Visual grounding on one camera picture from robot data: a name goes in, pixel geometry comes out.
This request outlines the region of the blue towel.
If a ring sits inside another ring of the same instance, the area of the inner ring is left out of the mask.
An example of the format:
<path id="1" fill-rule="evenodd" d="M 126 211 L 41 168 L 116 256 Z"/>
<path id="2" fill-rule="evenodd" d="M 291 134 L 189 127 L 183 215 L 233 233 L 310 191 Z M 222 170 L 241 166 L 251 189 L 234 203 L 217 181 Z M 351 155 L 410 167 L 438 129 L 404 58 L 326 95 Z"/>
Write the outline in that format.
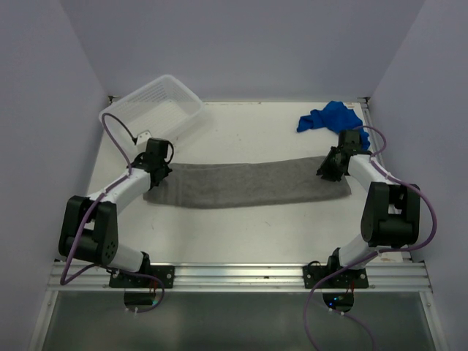
<path id="1" fill-rule="evenodd" d="M 363 121 L 353 109 L 349 109 L 343 102 L 331 101 L 322 110 L 311 110 L 309 115 L 301 116 L 296 132 L 310 129 L 326 128 L 337 135 L 347 129 L 363 126 Z"/>

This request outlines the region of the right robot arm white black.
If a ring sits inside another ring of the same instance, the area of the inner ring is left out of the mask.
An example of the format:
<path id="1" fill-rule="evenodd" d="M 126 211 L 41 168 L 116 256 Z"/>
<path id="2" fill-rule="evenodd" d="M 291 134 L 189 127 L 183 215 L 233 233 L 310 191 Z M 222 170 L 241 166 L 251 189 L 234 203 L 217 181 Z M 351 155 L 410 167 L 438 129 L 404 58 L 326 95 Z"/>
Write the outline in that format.
<path id="1" fill-rule="evenodd" d="M 351 270 L 363 269 L 371 261 L 370 254 L 417 241 L 420 196 L 390 179 L 390 173 L 363 147 L 359 131 L 339 133 L 338 145 L 330 149 L 317 175 L 326 181 L 350 176 L 367 191 L 360 233 L 328 258 L 325 277 L 332 286 L 344 286 L 352 278 Z"/>

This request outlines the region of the grey towel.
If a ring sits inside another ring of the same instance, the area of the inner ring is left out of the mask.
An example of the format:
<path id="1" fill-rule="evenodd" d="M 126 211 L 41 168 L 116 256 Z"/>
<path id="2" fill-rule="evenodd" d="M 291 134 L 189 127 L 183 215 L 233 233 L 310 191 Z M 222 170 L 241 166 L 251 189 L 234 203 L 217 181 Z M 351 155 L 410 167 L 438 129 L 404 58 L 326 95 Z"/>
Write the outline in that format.
<path id="1" fill-rule="evenodd" d="M 316 175 L 323 160 L 313 156 L 264 163 L 174 164 L 172 173 L 143 199 L 154 205 L 224 209 L 350 196 L 347 181 L 330 182 Z"/>

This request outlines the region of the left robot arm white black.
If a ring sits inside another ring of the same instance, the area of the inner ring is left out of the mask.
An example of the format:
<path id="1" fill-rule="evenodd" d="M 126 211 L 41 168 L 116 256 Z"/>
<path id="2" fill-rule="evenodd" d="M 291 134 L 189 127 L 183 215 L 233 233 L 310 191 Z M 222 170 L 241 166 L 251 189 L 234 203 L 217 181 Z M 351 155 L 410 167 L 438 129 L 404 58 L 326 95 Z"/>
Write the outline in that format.
<path id="1" fill-rule="evenodd" d="M 149 192 L 170 174 L 167 154 L 173 150 L 168 140 L 150 138 L 128 171 L 104 189 L 87 197 L 67 201 L 61 235 L 60 255 L 126 272 L 136 287 L 144 287 L 152 277 L 145 253 L 119 243 L 118 215 L 134 200 Z"/>

